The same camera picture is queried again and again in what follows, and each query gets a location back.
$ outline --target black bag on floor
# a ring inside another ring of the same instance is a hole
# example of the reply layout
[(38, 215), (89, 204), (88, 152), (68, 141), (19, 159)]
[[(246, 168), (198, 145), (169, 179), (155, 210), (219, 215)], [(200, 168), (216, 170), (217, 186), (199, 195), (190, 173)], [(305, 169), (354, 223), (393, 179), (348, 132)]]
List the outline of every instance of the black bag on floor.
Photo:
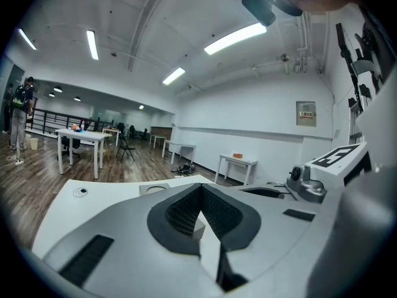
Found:
[(171, 170), (172, 173), (179, 173), (179, 174), (190, 174), (196, 171), (196, 166), (193, 163), (185, 163), (182, 166), (179, 166), (175, 170)]

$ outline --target gray pants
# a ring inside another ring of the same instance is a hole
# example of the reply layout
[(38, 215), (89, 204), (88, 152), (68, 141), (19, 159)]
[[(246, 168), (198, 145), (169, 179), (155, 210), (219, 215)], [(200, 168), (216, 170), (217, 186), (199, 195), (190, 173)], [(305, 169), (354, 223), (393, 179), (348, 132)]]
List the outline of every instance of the gray pants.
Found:
[(20, 109), (14, 109), (12, 113), (12, 127), (11, 127), (11, 148), (17, 147), (17, 138), (19, 141), (19, 148), (26, 149), (25, 146), (25, 126), (26, 113)]

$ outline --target folding chair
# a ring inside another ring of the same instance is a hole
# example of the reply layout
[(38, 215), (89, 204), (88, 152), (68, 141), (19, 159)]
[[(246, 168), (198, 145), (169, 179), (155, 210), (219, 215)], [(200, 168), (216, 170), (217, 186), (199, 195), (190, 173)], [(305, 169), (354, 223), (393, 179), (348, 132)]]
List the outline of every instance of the folding chair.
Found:
[(122, 149), (122, 150), (124, 150), (124, 152), (123, 152), (122, 159), (120, 160), (120, 162), (123, 161), (123, 157), (124, 157), (125, 153), (127, 153), (127, 157), (128, 157), (128, 152), (130, 153), (130, 156), (135, 161), (134, 156), (132, 155), (132, 152), (131, 152), (132, 150), (135, 150), (135, 147), (130, 148), (128, 146), (127, 139), (125, 139), (123, 133), (121, 133), (121, 132), (120, 132), (120, 138), (119, 139), (120, 139), (120, 145), (119, 145), (117, 153), (116, 153), (116, 158), (117, 158), (118, 152), (120, 151), (120, 149)]

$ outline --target electrical panel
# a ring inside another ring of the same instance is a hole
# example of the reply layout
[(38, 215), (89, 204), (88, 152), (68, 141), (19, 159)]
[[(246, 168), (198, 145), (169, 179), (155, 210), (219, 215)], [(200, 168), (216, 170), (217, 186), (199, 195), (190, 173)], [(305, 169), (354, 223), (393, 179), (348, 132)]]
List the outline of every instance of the electrical panel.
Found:
[(297, 102), (297, 126), (317, 126), (315, 102)]

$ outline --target backpack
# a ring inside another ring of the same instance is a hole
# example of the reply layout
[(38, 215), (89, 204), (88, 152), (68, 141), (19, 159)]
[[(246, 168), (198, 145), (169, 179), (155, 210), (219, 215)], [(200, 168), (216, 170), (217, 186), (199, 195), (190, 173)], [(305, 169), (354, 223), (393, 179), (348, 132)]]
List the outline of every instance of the backpack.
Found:
[(14, 108), (21, 109), (24, 107), (26, 99), (26, 87), (20, 85), (14, 93), (14, 98), (12, 99), (12, 105)]
[(196, 166), (193, 163), (185, 163), (179, 166), (176, 170), (171, 170), (172, 173), (188, 174), (193, 173), (196, 170)]

